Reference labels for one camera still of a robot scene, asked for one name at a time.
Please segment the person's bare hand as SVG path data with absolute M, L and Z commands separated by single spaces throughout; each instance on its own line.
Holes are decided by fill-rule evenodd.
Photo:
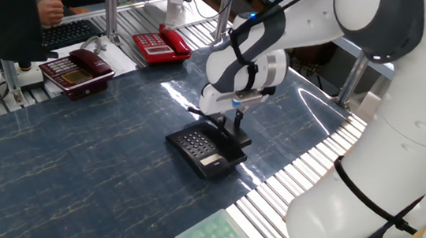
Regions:
M 62 22 L 64 17 L 62 0 L 41 0 L 37 4 L 41 25 L 54 25 Z

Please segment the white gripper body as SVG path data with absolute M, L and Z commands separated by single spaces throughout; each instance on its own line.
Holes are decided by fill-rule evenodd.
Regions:
M 204 87 L 202 93 L 198 108 L 205 115 L 225 113 L 230 110 L 242 110 L 246 106 L 262 103 L 268 98 L 267 94 L 263 94 L 256 89 L 246 92 L 221 93 L 210 84 Z

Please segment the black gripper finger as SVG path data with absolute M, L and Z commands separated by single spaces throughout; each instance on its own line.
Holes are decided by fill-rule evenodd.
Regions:
M 241 109 L 236 111 L 236 116 L 234 118 L 234 125 L 233 125 L 233 130 L 234 131 L 238 131 L 240 129 L 240 125 L 241 125 L 241 120 L 244 117 L 244 113 Z
M 226 117 L 223 113 L 212 114 L 212 119 L 218 129 L 223 130 L 225 128 Z

